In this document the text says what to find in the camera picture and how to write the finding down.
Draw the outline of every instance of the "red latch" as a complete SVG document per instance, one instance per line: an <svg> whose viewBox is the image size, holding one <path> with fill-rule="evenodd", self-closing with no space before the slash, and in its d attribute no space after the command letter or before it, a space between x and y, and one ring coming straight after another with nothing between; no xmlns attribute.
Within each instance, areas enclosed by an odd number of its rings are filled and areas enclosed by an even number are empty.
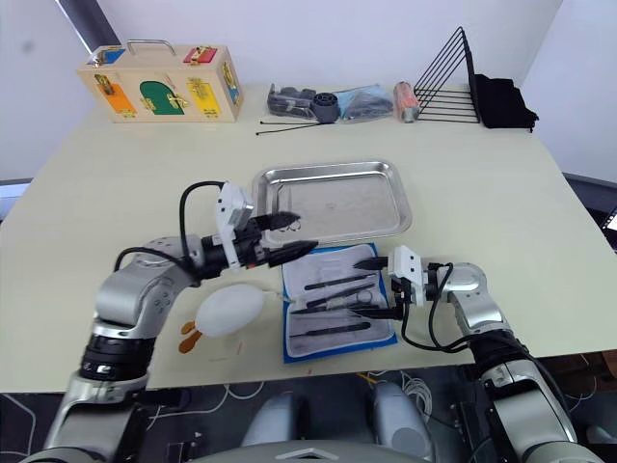
<svg viewBox="0 0 617 463"><path fill-rule="evenodd" d="M189 65L200 65L201 63L210 63L214 55L216 54L216 48L211 46L196 46L191 48L189 54L184 58L183 63Z"/></svg>

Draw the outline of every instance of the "orange panel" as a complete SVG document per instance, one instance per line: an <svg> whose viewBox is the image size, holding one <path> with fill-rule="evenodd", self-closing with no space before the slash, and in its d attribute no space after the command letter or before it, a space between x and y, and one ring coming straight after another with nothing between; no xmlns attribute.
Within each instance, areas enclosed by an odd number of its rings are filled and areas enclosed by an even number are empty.
<svg viewBox="0 0 617 463"><path fill-rule="evenodd" d="M118 114L125 116L126 118L134 118L137 111L135 111L135 108L124 94L121 86L118 84L110 85L112 87L112 90L114 91L113 95L107 95L102 85L99 84L97 85L97 87L103 94L103 96L105 96L107 101L109 101L109 104L111 104L112 108L114 108L114 111L116 111Z"/></svg>

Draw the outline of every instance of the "green door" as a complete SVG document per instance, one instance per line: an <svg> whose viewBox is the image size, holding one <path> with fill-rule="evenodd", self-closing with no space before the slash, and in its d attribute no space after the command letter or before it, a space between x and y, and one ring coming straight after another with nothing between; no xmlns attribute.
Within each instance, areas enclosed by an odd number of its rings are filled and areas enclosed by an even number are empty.
<svg viewBox="0 0 617 463"><path fill-rule="evenodd" d="M156 115L184 114L177 97L167 85L148 80L142 82L139 90L144 96L144 104Z"/></svg>

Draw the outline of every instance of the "metal handle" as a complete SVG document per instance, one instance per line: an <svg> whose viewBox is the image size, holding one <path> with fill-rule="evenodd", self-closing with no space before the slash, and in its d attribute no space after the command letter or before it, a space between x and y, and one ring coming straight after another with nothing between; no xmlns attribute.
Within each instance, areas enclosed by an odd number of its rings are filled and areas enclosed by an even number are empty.
<svg viewBox="0 0 617 463"><path fill-rule="evenodd" d="M133 43L159 43L161 45L165 45L170 49L170 52L175 56L175 50L172 45L168 41L158 41L155 39L132 39L130 41L126 41L126 48L131 52L131 55L135 55L135 50L133 49Z"/></svg>

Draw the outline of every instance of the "white wall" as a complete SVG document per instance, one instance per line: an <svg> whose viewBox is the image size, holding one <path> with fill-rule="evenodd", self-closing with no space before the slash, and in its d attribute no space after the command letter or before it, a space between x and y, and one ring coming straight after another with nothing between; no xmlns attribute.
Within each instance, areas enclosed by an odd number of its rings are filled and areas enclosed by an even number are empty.
<svg viewBox="0 0 617 463"><path fill-rule="evenodd" d="M522 83L561 0L98 3L121 41L228 45L244 83L392 85L416 82L458 25L476 70Z"/></svg>
<svg viewBox="0 0 617 463"><path fill-rule="evenodd" d="M523 86L562 171L617 182L617 2L564 0Z"/></svg>
<svg viewBox="0 0 617 463"><path fill-rule="evenodd" d="M53 0L0 0L0 180L33 177L93 106L87 58Z"/></svg>

